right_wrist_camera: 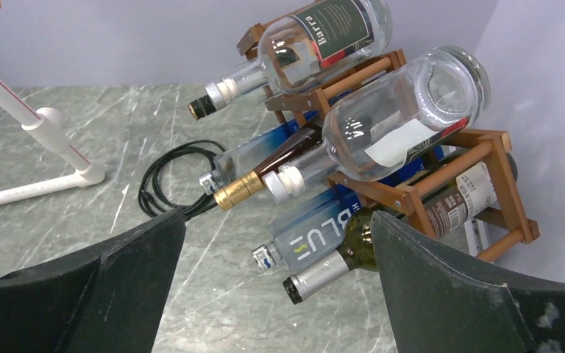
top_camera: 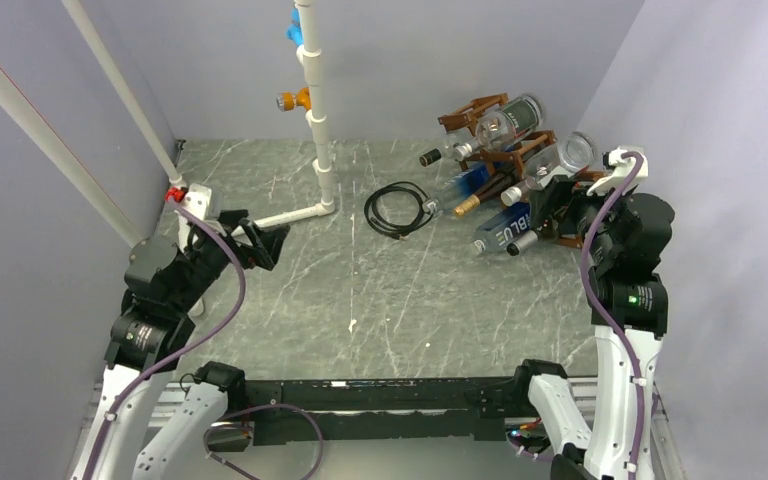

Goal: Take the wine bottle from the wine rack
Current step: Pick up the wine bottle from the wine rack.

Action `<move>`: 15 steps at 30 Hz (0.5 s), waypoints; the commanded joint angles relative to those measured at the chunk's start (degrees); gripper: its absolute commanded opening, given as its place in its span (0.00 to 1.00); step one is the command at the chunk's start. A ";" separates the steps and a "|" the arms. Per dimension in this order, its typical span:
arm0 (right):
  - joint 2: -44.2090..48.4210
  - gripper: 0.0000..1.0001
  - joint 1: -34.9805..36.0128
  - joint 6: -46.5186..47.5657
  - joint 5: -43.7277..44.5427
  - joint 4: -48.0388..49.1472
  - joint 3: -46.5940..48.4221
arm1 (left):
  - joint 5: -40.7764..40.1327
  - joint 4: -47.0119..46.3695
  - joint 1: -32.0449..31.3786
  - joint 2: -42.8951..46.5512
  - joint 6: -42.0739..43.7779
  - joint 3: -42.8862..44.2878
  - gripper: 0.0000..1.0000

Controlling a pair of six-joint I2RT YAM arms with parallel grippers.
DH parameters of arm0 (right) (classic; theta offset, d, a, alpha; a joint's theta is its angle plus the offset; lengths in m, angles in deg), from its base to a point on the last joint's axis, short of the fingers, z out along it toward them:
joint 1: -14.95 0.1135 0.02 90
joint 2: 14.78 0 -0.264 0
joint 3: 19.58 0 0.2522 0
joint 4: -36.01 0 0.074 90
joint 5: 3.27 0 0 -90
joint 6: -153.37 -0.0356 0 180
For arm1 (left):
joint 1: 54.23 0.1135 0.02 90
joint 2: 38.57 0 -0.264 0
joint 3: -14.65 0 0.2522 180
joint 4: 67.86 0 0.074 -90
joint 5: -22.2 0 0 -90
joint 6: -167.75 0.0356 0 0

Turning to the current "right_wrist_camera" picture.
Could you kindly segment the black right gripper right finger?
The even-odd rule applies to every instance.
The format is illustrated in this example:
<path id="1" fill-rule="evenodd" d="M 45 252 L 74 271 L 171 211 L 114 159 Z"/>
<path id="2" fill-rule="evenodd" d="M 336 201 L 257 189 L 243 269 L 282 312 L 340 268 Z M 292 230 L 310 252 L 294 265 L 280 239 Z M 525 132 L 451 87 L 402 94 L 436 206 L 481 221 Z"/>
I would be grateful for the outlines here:
<path id="1" fill-rule="evenodd" d="M 480 260 L 384 211 L 370 230 L 399 352 L 565 352 L 565 283 Z"/>

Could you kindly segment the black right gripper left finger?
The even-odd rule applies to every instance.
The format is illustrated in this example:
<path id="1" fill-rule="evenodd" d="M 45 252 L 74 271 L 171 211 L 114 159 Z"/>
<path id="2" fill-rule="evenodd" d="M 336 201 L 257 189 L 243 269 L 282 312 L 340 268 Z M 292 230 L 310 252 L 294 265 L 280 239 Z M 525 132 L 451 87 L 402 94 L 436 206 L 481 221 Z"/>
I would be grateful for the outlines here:
<path id="1" fill-rule="evenodd" d="M 150 352 L 185 233 L 174 209 L 0 277 L 0 352 Z"/>

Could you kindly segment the clear bottle white cap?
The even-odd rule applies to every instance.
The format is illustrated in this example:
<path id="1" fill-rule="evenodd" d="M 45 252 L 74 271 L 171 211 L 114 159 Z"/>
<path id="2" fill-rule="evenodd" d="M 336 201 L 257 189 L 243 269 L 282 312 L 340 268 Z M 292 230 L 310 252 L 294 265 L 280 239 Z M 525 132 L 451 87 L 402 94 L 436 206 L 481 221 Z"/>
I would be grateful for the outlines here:
<path id="1" fill-rule="evenodd" d="M 340 99 L 324 118 L 322 142 L 263 176 L 277 203 L 335 172 L 381 180 L 467 128 L 488 107 L 481 62 L 439 46 Z"/>

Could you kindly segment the clear bottle green label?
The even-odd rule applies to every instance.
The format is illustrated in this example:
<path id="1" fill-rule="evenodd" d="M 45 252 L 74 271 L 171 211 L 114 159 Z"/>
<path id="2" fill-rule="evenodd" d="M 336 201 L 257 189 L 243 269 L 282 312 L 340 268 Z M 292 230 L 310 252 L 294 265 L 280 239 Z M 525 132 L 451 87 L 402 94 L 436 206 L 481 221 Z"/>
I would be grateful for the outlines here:
<path id="1" fill-rule="evenodd" d="M 385 54 L 392 36 L 385 0 L 318 1 L 268 26 L 256 58 L 206 85 L 188 104 L 199 120 L 235 101 L 264 103 L 281 95 L 308 92 L 345 70 Z"/>

